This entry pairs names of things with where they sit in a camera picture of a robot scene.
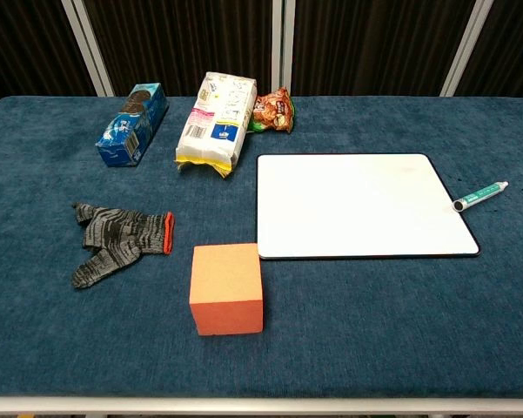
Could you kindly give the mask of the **white snack bag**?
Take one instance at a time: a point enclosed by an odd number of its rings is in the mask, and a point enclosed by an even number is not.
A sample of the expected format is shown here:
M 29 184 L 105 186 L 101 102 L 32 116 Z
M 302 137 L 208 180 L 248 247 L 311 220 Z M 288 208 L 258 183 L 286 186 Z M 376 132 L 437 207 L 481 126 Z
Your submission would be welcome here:
M 178 167 L 209 165 L 221 177 L 234 170 L 257 98 L 257 82 L 208 71 L 175 150 Z

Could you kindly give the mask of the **white rectangular board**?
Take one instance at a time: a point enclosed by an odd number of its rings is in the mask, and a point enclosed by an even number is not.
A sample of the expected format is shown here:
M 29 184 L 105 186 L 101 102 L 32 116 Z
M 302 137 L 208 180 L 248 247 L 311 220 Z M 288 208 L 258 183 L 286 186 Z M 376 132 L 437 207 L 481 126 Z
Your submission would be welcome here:
M 265 260 L 480 253 L 422 153 L 259 156 L 257 242 Z

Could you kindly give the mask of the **orange chips bag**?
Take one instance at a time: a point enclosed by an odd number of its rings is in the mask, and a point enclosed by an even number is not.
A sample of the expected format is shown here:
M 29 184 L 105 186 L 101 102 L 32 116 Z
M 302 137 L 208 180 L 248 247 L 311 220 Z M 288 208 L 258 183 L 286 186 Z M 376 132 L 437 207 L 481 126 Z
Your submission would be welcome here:
M 262 132 L 267 130 L 291 133 L 295 116 L 292 98 L 285 87 L 267 95 L 257 96 L 248 131 Z

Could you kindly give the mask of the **white partition post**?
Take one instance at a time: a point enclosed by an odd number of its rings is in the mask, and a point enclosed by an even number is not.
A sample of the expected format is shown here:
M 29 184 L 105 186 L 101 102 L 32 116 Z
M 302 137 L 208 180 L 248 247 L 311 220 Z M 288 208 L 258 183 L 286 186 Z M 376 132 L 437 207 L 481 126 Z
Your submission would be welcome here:
M 91 82 L 99 97 L 114 97 L 109 73 L 84 0 L 61 0 Z
M 271 91 L 292 91 L 296 0 L 272 0 Z
M 493 3 L 494 0 L 475 0 L 458 49 L 439 93 L 440 97 L 453 97 L 456 93 Z

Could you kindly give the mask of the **blue fabric table cover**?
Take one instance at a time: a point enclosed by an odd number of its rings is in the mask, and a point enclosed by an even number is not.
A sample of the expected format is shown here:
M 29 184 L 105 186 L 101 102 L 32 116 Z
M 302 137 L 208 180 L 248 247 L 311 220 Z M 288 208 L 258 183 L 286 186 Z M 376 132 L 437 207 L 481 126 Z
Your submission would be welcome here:
M 227 179 L 174 165 L 193 104 L 110 168 L 123 99 L 0 99 L 0 395 L 523 397 L 523 98 L 296 98 Z M 263 331 L 201 337 L 193 249 L 254 241 L 257 158 L 281 152 L 422 152 L 454 196 L 509 185 L 466 213 L 476 258 L 266 261 Z M 77 202 L 171 212 L 171 253 L 76 289 Z

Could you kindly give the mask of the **grey knit work glove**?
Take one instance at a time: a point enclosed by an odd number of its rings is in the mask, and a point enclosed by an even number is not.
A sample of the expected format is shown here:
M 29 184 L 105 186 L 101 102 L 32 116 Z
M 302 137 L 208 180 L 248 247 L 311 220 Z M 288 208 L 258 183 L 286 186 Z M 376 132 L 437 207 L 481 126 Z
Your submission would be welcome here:
M 74 203 L 76 222 L 84 227 L 82 247 L 92 256 L 72 275 L 71 284 L 85 289 L 126 268 L 143 255 L 171 253 L 174 215 L 145 214 Z

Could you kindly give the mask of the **dark ribbed partition panel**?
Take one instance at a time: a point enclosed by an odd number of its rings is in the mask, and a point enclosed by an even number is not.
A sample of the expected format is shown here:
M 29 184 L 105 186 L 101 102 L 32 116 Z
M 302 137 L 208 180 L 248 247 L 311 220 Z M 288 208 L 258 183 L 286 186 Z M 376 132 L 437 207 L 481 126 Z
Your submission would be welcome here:
M 437 96 L 475 0 L 296 0 L 292 94 Z
M 272 0 L 84 0 L 114 93 L 193 96 L 208 71 L 272 84 Z
M 95 94 L 61 0 L 0 0 L 0 99 Z
M 494 0 L 455 94 L 523 98 L 523 0 Z

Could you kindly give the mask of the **white table frame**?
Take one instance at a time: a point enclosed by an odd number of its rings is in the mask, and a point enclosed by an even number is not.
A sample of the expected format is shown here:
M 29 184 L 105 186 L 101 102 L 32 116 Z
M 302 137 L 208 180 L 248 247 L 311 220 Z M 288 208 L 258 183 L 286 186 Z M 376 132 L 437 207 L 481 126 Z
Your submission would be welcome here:
M 0 415 L 523 415 L 523 399 L 0 396 Z

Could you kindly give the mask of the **orange sticky note pad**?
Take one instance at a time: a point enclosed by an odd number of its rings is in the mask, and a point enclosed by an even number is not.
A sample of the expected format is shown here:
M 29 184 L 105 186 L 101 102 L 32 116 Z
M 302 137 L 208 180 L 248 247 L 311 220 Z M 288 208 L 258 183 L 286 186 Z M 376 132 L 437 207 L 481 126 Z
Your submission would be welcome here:
M 189 305 L 200 336 L 260 333 L 264 298 L 258 245 L 195 246 Z

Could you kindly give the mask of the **blue cookie box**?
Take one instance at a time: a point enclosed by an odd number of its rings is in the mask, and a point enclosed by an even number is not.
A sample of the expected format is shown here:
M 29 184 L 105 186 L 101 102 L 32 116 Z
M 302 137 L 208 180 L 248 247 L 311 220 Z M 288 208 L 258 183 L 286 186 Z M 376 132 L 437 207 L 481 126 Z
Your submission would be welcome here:
M 168 107 L 160 83 L 136 84 L 95 143 L 104 163 L 109 167 L 138 165 Z

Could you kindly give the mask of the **white and green marker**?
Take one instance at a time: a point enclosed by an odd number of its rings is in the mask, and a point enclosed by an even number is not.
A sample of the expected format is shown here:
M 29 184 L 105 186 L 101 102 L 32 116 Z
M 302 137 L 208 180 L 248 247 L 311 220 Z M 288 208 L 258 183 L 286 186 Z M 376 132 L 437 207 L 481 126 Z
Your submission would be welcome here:
M 503 192 L 509 183 L 507 181 L 500 181 L 492 183 L 478 191 L 467 194 L 466 196 L 453 201 L 453 209 L 456 212 L 463 212 L 466 209 L 481 203 L 484 200 L 490 199 L 493 196 Z

